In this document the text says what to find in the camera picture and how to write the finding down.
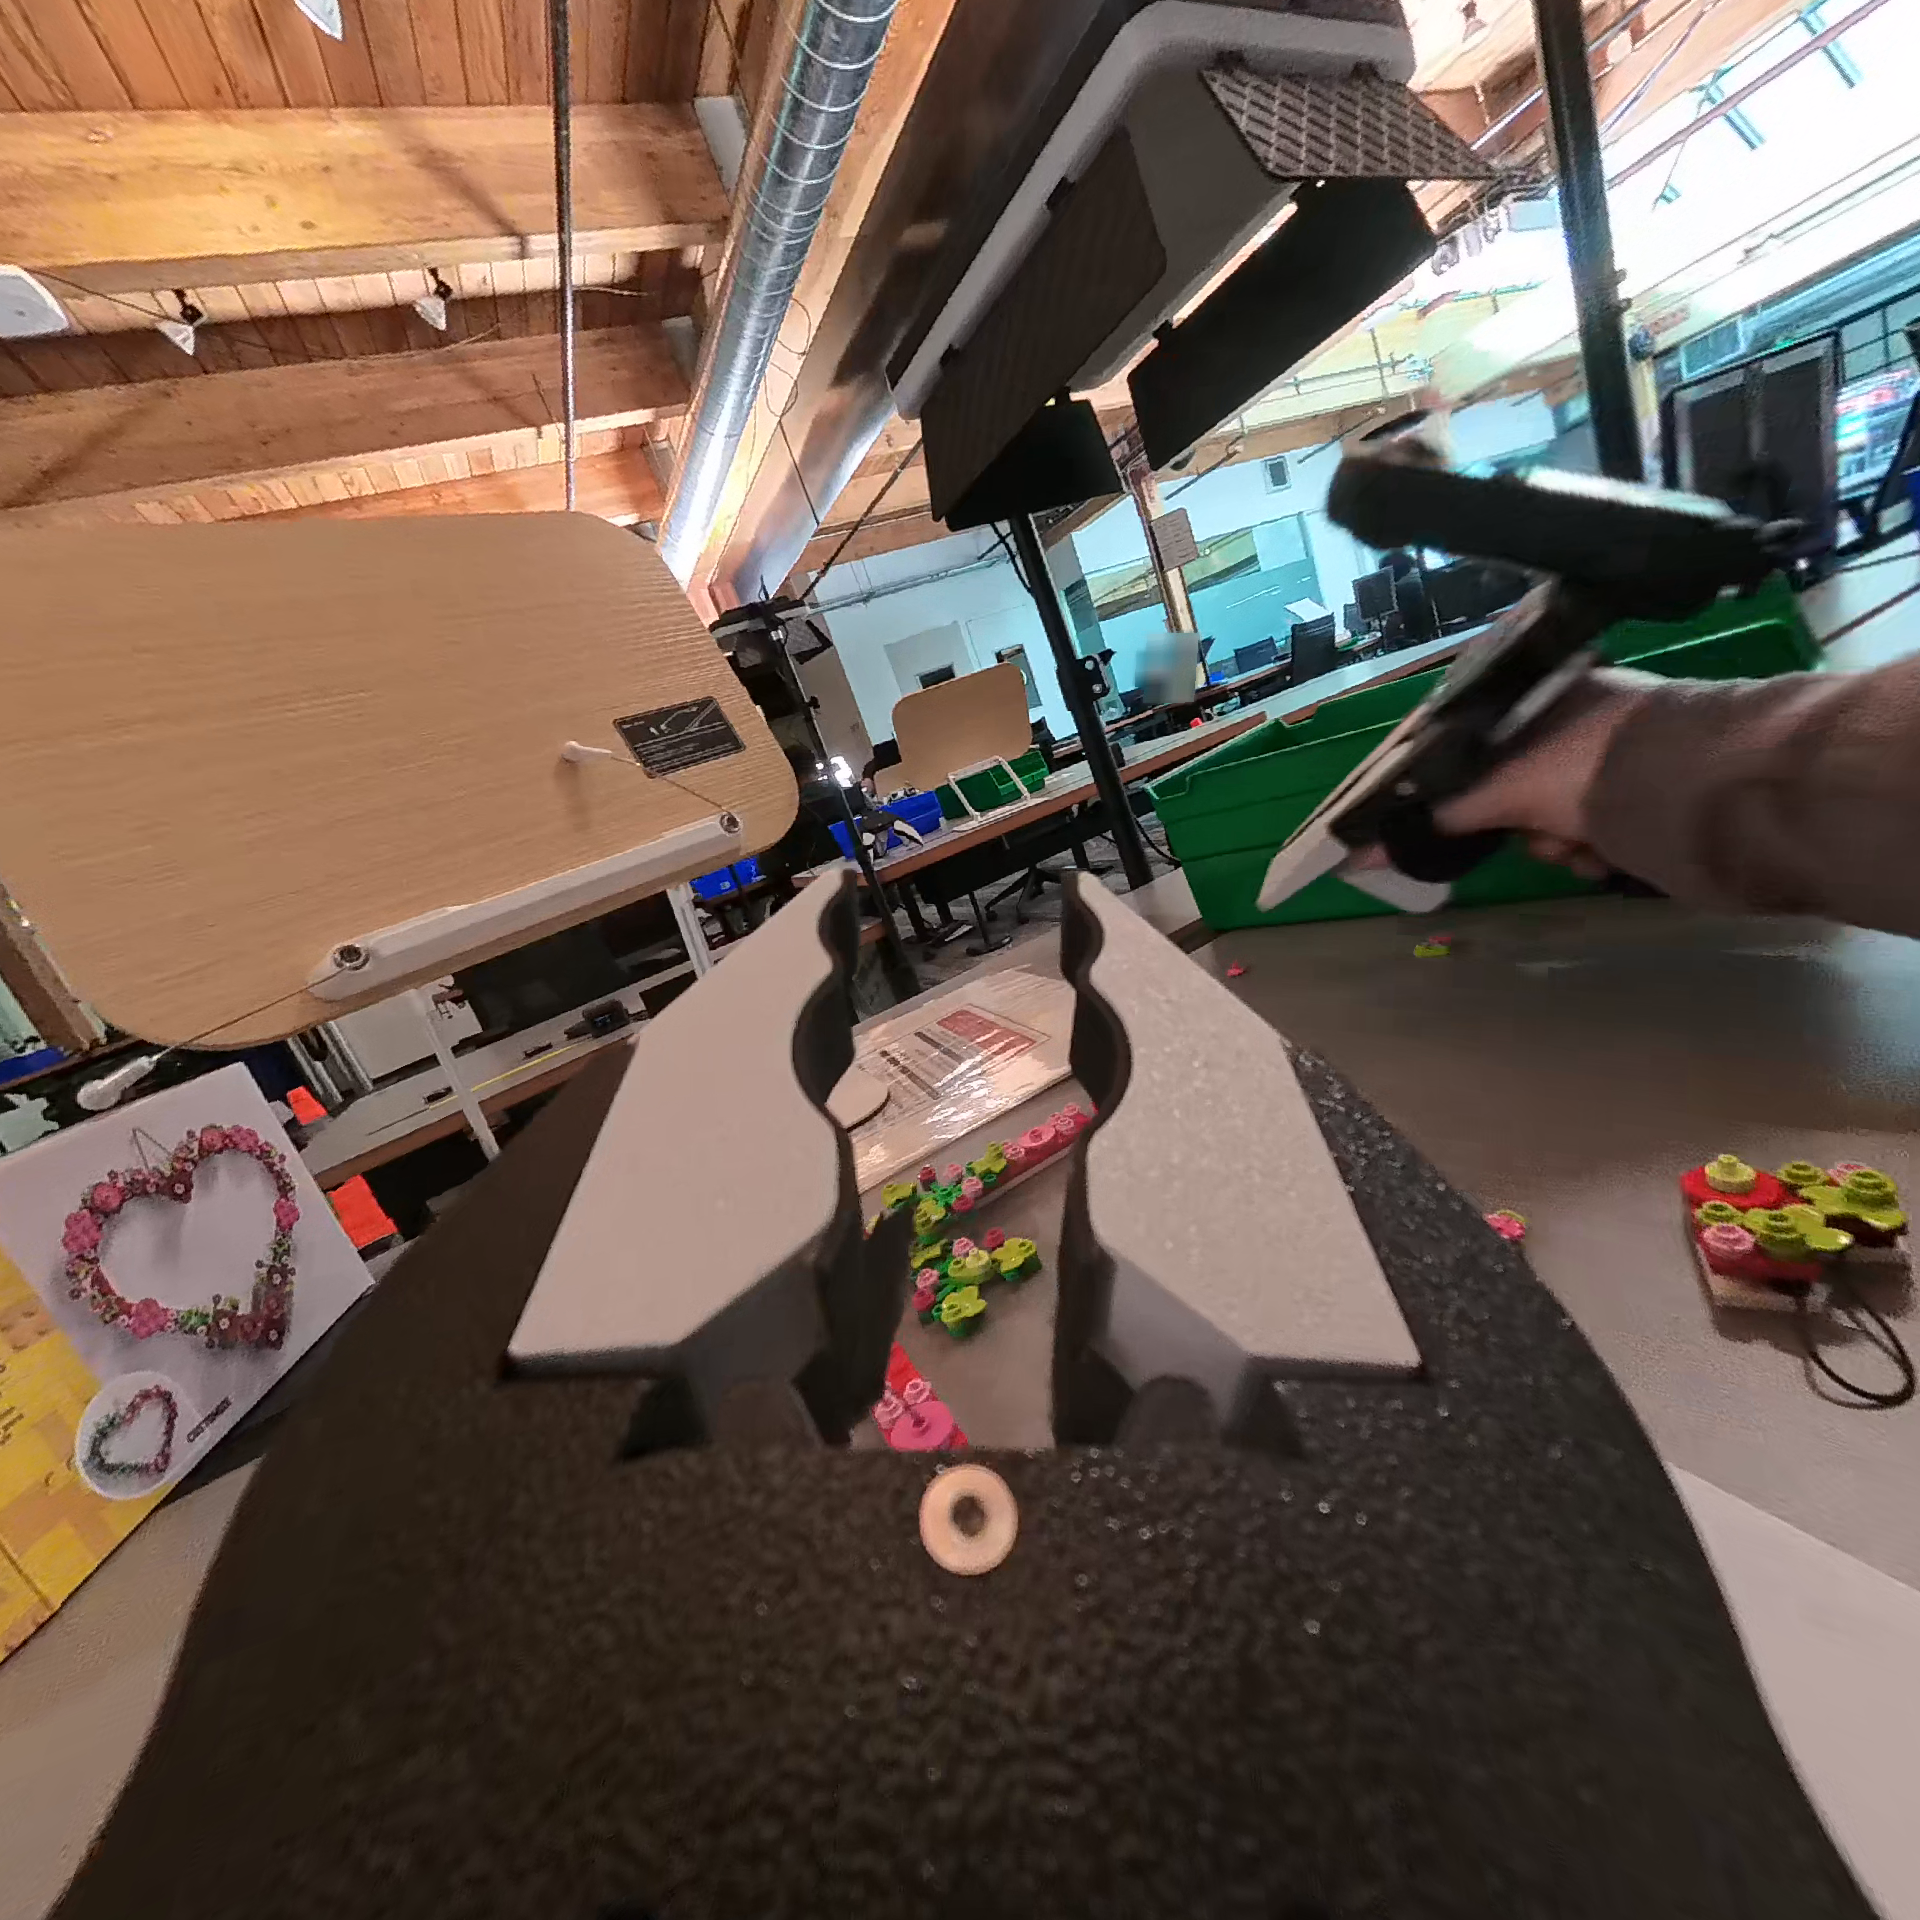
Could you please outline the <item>pink green brick flower strip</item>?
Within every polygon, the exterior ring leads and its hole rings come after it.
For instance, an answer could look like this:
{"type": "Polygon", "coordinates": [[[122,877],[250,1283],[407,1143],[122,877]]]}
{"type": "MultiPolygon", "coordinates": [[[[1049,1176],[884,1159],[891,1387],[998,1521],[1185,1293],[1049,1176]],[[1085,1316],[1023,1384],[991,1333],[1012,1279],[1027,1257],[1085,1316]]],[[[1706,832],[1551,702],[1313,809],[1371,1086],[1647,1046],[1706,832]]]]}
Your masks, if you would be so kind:
{"type": "MultiPolygon", "coordinates": [[[[966,1344],[978,1336],[1000,1293],[1044,1267],[1035,1236],[995,1224],[995,1206],[1039,1173],[1068,1159],[1097,1125],[1091,1104],[1068,1100],[1038,1125],[987,1139],[972,1158],[925,1162],[877,1188],[868,1234],[909,1224],[909,1315],[914,1325],[966,1344]]],[[[894,1342],[872,1424],[894,1452],[957,1452],[968,1434],[941,1390],[909,1349],[894,1342]]]]}

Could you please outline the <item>large green plastic bin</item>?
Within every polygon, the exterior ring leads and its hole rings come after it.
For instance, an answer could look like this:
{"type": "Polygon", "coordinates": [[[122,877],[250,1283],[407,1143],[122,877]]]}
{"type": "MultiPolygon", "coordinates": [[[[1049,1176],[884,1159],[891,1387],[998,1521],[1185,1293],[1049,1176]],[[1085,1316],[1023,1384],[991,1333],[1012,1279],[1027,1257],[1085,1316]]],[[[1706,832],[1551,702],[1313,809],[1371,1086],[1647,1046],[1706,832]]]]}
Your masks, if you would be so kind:
{"type": "Polygon", "coordinates": [[[1325,700],[1304,718],[1265,718],[1149,786],[1171,855],[1213,931],[1378,918],[1393,904],[1321,876],[1271,910],[1262,873],[1284,842],[1432,687],[1439,664],[1325,700]]]}

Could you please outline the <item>large wooden board with bracket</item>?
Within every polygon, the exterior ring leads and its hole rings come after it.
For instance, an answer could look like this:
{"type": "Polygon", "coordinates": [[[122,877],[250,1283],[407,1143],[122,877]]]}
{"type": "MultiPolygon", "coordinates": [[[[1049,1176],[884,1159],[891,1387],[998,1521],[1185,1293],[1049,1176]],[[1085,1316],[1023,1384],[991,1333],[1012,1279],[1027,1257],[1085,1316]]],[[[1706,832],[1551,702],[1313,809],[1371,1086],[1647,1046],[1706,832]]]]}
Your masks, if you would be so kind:
{"type": "Polygon", "coordinates": [[[250,1046],[762,851],[795,778],[586,513],[4,529],[2,873],[62,984],[250,1046]]]}

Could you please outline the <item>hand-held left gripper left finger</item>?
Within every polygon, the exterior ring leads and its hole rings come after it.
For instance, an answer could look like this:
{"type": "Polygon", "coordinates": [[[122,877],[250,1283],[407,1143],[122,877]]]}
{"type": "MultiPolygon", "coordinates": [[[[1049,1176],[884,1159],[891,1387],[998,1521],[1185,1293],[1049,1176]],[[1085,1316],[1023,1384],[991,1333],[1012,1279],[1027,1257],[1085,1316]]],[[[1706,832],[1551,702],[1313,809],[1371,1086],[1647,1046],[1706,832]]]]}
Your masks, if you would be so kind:
{"type": "Polygon", "coordinates": [[[848,1446],[886,1387],[903,1256],[851,1136],[851,871],[814,877],[635,1043],[507,1336],[515,1381],[635,1378],[638,1447],[792,1412],[848,1446]]]}

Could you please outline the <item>small lego flower assembly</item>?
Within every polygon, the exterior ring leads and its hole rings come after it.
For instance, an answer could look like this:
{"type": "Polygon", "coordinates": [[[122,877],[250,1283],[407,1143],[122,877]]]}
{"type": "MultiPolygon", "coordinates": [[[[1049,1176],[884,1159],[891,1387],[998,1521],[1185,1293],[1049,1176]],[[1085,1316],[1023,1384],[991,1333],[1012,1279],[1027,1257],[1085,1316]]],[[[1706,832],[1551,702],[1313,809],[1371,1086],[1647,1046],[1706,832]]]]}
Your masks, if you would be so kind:
{"type": "Polygon", "coordinates": [[[1914,1404],[1914,1218],[1868,1162],[1775,1168],[1719,1153],[1675,1177],[1684,1234],[1719,1316],[1775,1316],[1811,1390],[1861,1412],[1914,1404]]]}

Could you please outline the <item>black stand pole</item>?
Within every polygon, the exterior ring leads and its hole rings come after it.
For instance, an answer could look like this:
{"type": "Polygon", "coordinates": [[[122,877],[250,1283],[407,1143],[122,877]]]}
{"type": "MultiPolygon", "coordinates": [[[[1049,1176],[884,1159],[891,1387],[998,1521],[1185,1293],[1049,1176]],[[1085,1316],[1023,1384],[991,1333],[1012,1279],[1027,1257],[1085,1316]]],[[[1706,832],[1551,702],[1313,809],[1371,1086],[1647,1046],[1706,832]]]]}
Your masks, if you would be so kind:
{"type": "Polygon", "coordinates": [[[1642,433],[1625,348],[1619,269],[1582,2],[1533,2],[1533,12],[1596,468],[1611,480],[1637,486],[1642,433]]]}

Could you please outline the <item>small wooden board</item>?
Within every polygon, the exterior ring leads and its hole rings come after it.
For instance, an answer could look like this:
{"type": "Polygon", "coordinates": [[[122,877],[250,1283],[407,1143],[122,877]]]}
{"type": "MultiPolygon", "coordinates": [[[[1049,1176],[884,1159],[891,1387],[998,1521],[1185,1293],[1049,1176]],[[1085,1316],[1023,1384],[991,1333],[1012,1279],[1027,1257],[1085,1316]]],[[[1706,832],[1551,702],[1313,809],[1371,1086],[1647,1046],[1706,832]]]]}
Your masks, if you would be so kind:
{"type": "Polygon", "coordinates": [[[1021,664],[1004,659],[896,700],[891,737],[907,787],[934,791],[952,776],[1027,754],[1031,713],[1021,664]]]}

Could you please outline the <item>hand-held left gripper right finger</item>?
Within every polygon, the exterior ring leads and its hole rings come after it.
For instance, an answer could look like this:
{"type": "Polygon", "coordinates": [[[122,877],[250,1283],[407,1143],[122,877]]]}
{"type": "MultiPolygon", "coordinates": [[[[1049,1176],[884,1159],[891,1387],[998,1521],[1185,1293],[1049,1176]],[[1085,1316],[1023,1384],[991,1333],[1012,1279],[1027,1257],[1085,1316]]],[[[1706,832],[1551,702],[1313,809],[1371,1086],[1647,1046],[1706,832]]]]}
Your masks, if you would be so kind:
{"type": "Polygon", "coordinates": [[[1284,1036],[1097,877],[1068,886],[1055,1439],[1284,1446],[1279,1390],[1423,1356],[1284,1036]]]}

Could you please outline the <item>studio light with black flaps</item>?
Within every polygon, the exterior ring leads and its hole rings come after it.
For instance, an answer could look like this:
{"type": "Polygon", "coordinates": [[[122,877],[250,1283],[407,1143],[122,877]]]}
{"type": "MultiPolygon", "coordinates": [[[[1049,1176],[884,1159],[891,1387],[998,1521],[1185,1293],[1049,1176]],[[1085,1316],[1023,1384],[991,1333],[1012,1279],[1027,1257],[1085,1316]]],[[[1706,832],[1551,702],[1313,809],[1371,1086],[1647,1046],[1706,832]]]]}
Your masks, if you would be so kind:
{"type": "Polygon", "coordinates": [[[1091,392],[1166,468],[1435,252],[1493,179],[1410,84],[1398,4],[1102,4],[887,364],[944,529],[1115,493],[1091,392]]]}

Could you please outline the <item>metal hanging rod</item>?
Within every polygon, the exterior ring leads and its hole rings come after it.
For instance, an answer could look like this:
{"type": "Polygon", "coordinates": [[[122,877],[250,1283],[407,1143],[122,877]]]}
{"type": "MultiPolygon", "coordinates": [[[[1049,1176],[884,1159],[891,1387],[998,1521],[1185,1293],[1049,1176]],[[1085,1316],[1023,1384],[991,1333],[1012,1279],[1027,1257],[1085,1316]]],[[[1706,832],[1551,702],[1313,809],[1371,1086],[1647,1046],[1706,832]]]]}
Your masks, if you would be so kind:
{"type": "Polygon", "coordinates": [[[563,364],[563,507],[577,510],[577,297],[572,202],[572,34],[570,2],[547,2],[547,59],[551,89],[551,196],[563,364]]]}

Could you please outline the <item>person's right hand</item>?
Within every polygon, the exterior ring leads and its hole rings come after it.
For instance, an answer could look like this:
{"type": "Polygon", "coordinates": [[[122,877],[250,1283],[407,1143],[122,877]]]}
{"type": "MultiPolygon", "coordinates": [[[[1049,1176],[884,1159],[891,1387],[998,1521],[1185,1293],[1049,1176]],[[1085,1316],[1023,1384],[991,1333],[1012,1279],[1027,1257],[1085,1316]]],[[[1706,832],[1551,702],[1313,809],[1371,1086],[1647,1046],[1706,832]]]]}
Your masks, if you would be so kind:
{"type": "Polygon", "coordinates": [[[1444,836],[1519,840],[1533,858],[1602,880],[1611,863],[1589,842],[1582,794],[1575,782],[1533,779],[1525,768],[1506,765],[1498,778],[1438,806],[1435,830],[1444,836]]]}

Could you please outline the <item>small green bin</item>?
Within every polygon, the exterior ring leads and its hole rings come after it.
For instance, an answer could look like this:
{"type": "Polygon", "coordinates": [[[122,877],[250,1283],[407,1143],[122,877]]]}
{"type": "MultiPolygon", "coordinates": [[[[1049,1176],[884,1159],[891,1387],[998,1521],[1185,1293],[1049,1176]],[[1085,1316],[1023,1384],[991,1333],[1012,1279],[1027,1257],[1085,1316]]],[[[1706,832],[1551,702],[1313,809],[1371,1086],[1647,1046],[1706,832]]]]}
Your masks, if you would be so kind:
{"type": "Polygon", "coordinates": [[[972,824],[1027,799],[1038,799],[1048,786],[1048,758],[1029,750],[1020,758],[980,760],[931,791],[950,824],[972,824]]]}

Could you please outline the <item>black light stand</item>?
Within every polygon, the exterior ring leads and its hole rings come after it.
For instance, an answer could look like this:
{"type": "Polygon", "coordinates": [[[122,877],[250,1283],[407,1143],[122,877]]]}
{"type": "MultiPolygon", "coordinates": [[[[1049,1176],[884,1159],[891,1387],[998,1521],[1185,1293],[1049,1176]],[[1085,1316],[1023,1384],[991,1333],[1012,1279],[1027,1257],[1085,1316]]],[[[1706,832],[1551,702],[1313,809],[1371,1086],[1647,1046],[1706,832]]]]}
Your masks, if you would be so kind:
{"type": "Polygon", "coordinates": [[[1097,699],[1091,692],[1082,659],[1068,628],[1064,601],[1048,570],[1048,556],[1041,551],[1041,538],[1035,518],[1029,513],[1017,513],[1007,525],[1029,598],[1035,601],[1041,628],[1048,634],[1048,647],[1055,659],[1055,679],[1064,696],[1077,745],[1082,747],[1085,769],[1091,773],[1102,809],[1108,818],[1120,867],[1124,873],[1124,886],[1129,891],[1140,891],[1152,880],[1144,836],[1133,812],[1120,760],[1097,711],[1097,699]]]}

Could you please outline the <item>yellow lego set box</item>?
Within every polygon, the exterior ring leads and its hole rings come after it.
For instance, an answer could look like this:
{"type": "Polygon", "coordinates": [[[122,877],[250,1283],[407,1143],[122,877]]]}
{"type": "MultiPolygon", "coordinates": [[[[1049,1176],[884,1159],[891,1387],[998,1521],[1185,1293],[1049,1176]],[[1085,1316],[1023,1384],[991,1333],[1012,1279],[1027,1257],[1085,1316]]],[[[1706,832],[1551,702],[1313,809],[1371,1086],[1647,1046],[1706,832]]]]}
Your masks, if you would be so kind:
{"type": "Polygon", "coordinates": [[[247,1064],[4,1156],[4,1659],[369,1285],[247,1064]]]}

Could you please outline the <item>clear bag with printed sheet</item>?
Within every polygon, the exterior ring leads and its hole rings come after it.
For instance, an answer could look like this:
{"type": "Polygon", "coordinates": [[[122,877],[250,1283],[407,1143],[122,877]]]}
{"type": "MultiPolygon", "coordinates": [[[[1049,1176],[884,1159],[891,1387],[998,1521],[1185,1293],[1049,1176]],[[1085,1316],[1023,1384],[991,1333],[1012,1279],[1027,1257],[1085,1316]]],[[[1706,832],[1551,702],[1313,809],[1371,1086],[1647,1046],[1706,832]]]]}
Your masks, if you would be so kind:
{"type": "Polygon", "coordinates": [[[1062,978],[1007,968],[866,1023],[832,1100],[851,1139],[858,1188],[939,1162],[1068,1081],[1073,1010],[1062,978]]]}

